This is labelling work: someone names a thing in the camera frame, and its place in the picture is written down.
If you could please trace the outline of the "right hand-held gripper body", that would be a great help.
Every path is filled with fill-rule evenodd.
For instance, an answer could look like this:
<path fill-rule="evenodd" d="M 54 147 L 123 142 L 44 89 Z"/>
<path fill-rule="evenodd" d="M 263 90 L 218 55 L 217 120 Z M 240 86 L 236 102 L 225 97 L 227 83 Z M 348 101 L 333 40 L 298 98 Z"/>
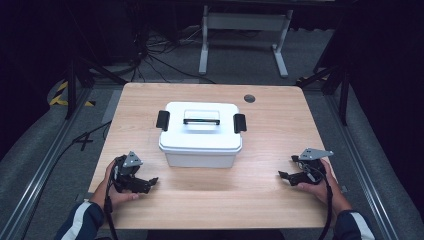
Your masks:
<path fill-rule="evenodd" d="M 318 185 L 326 175 L 325 167 L 321 163 L 324 157 L 332 156 L 332 151 L 306 148 L 299 156 L 300 162 L 295 162 L 301 169 L 300 173 L 293 175 L 291 186 L 296 186 L 299 183 L 308 183 Z"/>

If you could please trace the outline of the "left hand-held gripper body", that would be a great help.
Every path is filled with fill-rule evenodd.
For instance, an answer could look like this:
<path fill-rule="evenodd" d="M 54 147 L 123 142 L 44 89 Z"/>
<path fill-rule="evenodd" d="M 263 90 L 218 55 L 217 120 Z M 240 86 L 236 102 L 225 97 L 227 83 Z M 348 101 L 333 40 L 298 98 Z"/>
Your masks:
<path fill-rule="evenodd" d="M 150 186 L 149 181 L 139 179 L 135 176 L 143 161 L 133 152 L 114 159 L 112 169 L 112 182 L 115 189 L 122 193 L 129 190 L 132 193 L 144 193 L 144 189 Z"/>

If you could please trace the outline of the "yellow black hazard tape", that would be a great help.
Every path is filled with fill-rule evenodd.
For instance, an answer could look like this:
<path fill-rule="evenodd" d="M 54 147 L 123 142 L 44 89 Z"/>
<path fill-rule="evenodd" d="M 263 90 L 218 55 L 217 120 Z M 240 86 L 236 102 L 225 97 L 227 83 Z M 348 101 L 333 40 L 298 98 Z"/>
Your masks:
<path fill-rule="evenodd" d="M 49 105 L 50 106 L 53 106 L 53 105 L 67 106 L 68 101 L 62 98 L 67 88 L 68 88 L 68 82 L 66 80 L 63 80 L 62 83 L 58 86 L 52 99 L 50 100 Z"/>

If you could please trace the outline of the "white metal table frame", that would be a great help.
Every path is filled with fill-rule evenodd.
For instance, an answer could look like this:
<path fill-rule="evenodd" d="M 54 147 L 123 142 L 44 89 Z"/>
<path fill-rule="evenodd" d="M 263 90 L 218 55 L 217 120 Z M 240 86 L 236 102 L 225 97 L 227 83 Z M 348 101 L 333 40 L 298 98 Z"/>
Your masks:
<path fill-rule="evenodd" d="M 288 77 L 288 70 L 283 59 L 282 48 L 293 11 L 287 10 L 282 15 L 250 14 L 250 13 L 217 13 L 211 12 L 209 7 L 203 7 L 202 16 L 202 47 L 198 72 L 200 75 L 207 73 L 208 65 L 208 31 L 209 30 L 250 30 L 279 32 L 279 40 L 272 45 L 274 59 L 282 78 Z"/>

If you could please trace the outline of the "white box lid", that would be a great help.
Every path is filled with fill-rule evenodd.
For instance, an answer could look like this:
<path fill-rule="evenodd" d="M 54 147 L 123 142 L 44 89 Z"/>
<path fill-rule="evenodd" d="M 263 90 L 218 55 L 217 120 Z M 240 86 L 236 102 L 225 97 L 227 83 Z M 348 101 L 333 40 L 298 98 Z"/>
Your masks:
<path fill-rule="evenodd" d="M 169 127 L 159 137 L 159 147 L 166 152 L 238 153 L 241 133 L 234 132 L 233 116 L 239 108 L 230 103 L 169 102 Z M 219 119 L 220 125 L 183 124 L 185 118 Z"/>

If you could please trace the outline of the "white plastic storage box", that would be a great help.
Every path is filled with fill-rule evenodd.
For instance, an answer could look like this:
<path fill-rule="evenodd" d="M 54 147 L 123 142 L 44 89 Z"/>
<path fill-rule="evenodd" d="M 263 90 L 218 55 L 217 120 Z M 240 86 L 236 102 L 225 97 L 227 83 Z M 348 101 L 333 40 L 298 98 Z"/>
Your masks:
<path fill-rule="evenodd" d="M 195 152 L 166 152 L 169 166 L 189 168 L 231 168 L 237 156 L 236 153 L 195 153 Z"/>

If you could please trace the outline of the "black metal stand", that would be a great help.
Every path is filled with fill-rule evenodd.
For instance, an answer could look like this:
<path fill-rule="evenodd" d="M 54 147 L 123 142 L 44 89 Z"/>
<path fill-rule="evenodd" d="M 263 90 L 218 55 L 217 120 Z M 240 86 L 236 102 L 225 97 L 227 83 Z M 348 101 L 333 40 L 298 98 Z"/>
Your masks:
<path fill-rule="evenodd" d="M 347 101 L 349 94 L 350 74 L 345 66 L 332 66 L 318 71 L 310 77 L 301 77 L 296 81 L 295 85 L 304 88 L 314 82 L 317 82 L 324 77 L 327 78 L 321 87 L 321 92 L 324 95 L 333 95 L 337 89 L 340 89 L 340 99 L 338 105 L 338 116 L 341 123 L 347 125 Z"/>
<path fill-rule="evenodd" d="M 65 80 L 68 82 L 68 107 L 65 119 L 69 120 L 77 108 L 77 89 L 76 83 L 80 82 L 83 88 L 92 88 L 94 86 L 94 79 L 89 70 L 94 69 L 100 75 L 111 79 L 119 85 L 125 85 L 126 81 L 118 75 L 107 70 L 92 61 L 81 56 L 73 57 L 68 64 L 66 70 Z"/>

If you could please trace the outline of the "person's right hand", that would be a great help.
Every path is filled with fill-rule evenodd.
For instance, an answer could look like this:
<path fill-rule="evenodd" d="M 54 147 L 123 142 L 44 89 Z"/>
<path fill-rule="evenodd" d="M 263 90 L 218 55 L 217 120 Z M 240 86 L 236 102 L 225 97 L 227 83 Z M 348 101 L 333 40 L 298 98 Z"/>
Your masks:
<path fill-rule="evenodd" d="M 329 163 L 322 159 L 321 163 L 325 167 L 327 182 L 322 181 L 318 185 L 307 184 L 307 183 L 299 183 L 297 188 L 301 191 L 310 193 L 314 195 L 321 202 L 327 204 L 332 208 L 333 213 L 338 215 L 340 212 L 345 210 L 351 210 L 352 205 L 342 194 L 340 187 L 334 176 L 332 175 L 332 169 Z M 332 191 L 332 200 L 328 200 L 328 189 L 327 186 L 331 187 Z"/>

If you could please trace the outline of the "aluminium floor rail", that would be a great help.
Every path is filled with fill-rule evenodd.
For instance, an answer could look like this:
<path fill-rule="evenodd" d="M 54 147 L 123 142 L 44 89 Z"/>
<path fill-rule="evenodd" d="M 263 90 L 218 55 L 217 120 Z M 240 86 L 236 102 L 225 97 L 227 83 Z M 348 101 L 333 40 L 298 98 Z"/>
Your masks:
<path fill-rule="evenodd" d="M 0 240 L 21 239 L 26 234 L 48 178 L 59 158 L 64 153 L 61 148 L 63 147 L 65 138 L 91 92 L 91 89 L 82 89 L 80 95 L 75 99 L 76 105 L 73 113 L 61 123 L 55 138 L 49 145 L 34 175 L 26 185 L 25 191 L 5 224 L 4 229 L 0 232 Z"/>
<path fill-rule="evenodd" d="M 347 146 L 349 155 L 352 159 L 355 175 L 358 178 L 367 203 L 373 213 L 374 219 L 377 222 L 383 239 L 401 240 L 400 234 L 395 228 L 394 221 L 390 219 L 388 208 L 383 203 L 382 195 L 377 190 L 377 187 L 373 182 L 373 177 L 366 168 L 364 159 L 360 155 L 359 148 L 355 144 L 349 128 L 344 126 L 340 120 L 336 100 L 331 96 L 325 96 L 325 101 L 330 109 L 331 116 L 336 121 L 337 129 L 341 133 L 342 139 Z"/>

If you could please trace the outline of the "person's left hand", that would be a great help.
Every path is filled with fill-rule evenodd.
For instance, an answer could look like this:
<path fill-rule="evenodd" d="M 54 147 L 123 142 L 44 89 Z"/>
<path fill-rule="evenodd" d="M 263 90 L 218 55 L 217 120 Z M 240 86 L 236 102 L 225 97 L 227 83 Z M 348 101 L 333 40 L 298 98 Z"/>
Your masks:
<path fill-rule="evenodd" d="M 113 166 L 114 162 L 111 162 L 107 166 L 103 180 L 100 182 L 93 195 L 89 198 L 90 202 L 96 203 L 100 206 L 101 209 L 104 209 L 106 190 L 108 189 L 109 177 Z M 111 186 L 108 190 L 113 207 L 116 207 L 117 205 L 124 202 L 137 200 L 139 198 L 137 193 L 132 193 L 129 191 L 119 193 L 114 186 Z"/>

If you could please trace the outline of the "black box latch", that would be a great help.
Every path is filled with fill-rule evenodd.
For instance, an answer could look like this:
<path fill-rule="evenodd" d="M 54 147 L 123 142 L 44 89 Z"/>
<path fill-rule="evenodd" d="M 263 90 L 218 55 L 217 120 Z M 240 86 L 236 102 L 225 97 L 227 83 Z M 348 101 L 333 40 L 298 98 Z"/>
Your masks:
<path fill-rule="evenodd" d="M 156 127 L 160 128 L 162 131 L 167 131 L 169 127 L 170 113 L 165 110 L 160 110 L 158 112 Z"/>
<path fill-rule="evenodd" d="M 237 113 L 233 116 L 234 132 L 239 134 L 247 130 L 246 117 L 244 114 Z"/>

